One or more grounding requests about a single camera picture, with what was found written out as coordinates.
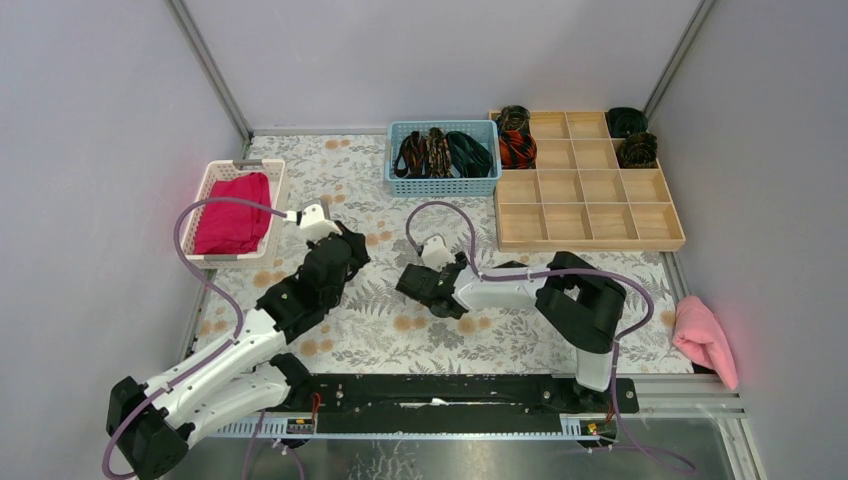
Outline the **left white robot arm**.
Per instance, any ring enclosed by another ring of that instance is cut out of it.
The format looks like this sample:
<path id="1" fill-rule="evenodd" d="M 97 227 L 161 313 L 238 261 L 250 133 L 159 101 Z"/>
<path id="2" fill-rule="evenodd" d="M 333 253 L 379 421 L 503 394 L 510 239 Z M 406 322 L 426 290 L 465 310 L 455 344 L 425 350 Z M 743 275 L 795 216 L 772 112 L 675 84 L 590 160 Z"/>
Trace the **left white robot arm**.
<path id="1" fill-rule="evenodd" d="M 319 325 L 344 288 L 370 261 L 363 234 L 336 221 L 310 243 L 296 272 L 270 287 L 236 326 L 181 363 L 139 382 L 118 381 L 109 394 L 104 475 L 118 450 L 128 478 L 158 479 L 200 440 L 244 416 L 309 401 L 309 372 L 289 345 Z"/>

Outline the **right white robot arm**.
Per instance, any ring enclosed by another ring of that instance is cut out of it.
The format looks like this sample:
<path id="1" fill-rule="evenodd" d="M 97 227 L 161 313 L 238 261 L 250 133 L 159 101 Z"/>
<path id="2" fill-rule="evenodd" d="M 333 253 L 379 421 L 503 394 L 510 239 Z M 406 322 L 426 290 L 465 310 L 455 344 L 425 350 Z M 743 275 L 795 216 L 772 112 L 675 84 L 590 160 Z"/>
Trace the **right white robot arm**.
<path id="1" fill-rule="evenodd" d="M 477 270 L 464 254 L 436 270 L 408 265 L 396 290 L 439 318 L 489 308 L 537 312 L 577 350 L 575 402 L 597 412 L 613 398 L 613 342 L 627 297 L 624 277 L 570 252 L 542 266 L 507 263 Z"/>

